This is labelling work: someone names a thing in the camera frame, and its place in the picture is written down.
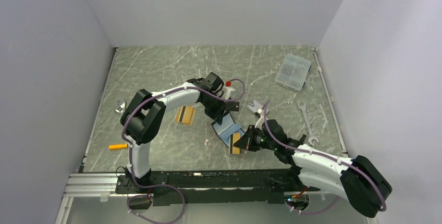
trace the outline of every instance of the orange handle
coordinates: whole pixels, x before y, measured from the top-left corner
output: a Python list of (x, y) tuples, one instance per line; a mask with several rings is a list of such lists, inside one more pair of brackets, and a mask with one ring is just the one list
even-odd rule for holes
[(123, 148), (127, 148), (127, 144), (115, 144), (115, 145), (109, 145), (110, 150), (121, 150)]

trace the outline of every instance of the transparent storage box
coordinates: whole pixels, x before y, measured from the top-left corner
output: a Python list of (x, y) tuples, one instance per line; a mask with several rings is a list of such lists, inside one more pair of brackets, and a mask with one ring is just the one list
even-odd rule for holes
[(311, 61), (288, 54), (276, 76), (276, 83), (287, 89), (299, 91), (304, 87), (305, 78), (311, 67)]

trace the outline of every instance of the gray marble surface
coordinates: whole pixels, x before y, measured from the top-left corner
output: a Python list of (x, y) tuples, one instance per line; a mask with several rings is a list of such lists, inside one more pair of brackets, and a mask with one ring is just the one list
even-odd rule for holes
[[(306, 85), (297, 93), (275, 82), (288, 53), (312, 61)], [(128, 150), (108, 149), (111, 144), (124, 143), (120, 137), (120, 115), (114, 112), (117, 98), (129, 103), (139, 89), (162, 91), (181, 85), (190, 78), (205, 77), (211, 71), (224, 81), (240, 78), (246, 83), (245, 95), (239, 101), (241, 110), (232, 113), (236, 123), (244, 130), (257, 120), (246, 105), (253, 99), (262, 104), (270, 99), (269, 119), (276, 119), (288, 136), (299, 139), (302, 134), (308, 133), (302, 113), (296, 106), (297, 102), (304, 101), (314, 133), (320, 141), (314, 148), (342, 155), (324, 87), (309, 47), (135, 46), (120, 47), (115, 54), (84, 171), (115, 171), (118, 166), (128, 163)], [(237, 89), (236, 93), (241, 89), (237, 82), (233, 82), (232, 86)], [(151, 143), (150, 164), (153, 170), (287, 168), (268, 150), (230, 155), (228, 148), (213, 132), (212, 120), (204, 114), (203, 106), (189, 106), (197, 109), (192, 126), (174, 122), (176, 111), (164, 116), (159, 133)]]

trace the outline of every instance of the wall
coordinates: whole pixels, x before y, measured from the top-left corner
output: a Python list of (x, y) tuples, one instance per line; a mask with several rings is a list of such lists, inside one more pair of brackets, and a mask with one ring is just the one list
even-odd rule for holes
[(318, 46), (342, 0), (88, 0), (113, 46)]
[(0, 223), (54, 223), (112, 48), (86, 0), (0, 0)]
[(343, 0), (320, 62), (351, 155), (393, 187), (380, 223), (440, 223), (442, 0)]

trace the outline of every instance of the silver wrench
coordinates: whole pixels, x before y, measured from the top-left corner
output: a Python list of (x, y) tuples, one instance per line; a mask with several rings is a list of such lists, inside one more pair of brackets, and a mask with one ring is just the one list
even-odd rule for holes
[(301, 109), (302, 114), (304, 116), (305, 124), (307, 124), (307, 128), (309, 129), (309, 138), (307, 140), (312, 146), (314, 145), (313, 141), (316, 141), (316, 143), (319, 144), (319, 140), (314, 135), (312, 126), (310, 125), (309, 117), (307, 116), (307, 105), (305, 104), (305, 102), (302, 102), (302, 104), (298, 103), (298, 108)]

